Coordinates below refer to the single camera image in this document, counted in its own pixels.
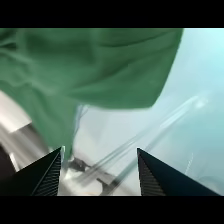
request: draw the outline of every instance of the green fabric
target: green fabric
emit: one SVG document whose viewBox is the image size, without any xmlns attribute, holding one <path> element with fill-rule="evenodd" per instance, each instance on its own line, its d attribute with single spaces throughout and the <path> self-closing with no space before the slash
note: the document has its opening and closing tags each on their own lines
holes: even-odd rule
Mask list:
<svg viewBox="0 0 224 224">
<path fill-rule="evenodd" d="M 66 146 L 68 158 L 77 105 L 152 106 L 166 82 L 182 31 L 1 28 L 0 89 L 25 109 L 49 146 Z"/>
</svg>

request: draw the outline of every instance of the green shirt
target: green shirt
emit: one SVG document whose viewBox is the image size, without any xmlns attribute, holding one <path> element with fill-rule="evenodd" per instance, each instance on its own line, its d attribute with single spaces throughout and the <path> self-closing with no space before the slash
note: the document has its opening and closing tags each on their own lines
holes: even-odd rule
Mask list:
<svg viewBox="0 0 224 224">
<path fill-rule="evenodd" d="M 159 97 L 180 28 L 1 28 L 0 90 L 69 158 L 77 105 L 146 108 Z"/>
</svg>

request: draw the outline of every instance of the green cloth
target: green cloth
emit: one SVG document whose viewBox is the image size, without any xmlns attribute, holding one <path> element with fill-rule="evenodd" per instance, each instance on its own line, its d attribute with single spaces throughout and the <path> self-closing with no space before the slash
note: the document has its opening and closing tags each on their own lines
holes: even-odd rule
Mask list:
<svg viewBox="0 0 224 224">
<path fill-rule="evenodd" d="M 0 90 L 69 158 L 77 105 L 146 108 L 159 97 L 180 28 L 1 28 Z"/>
</svg>

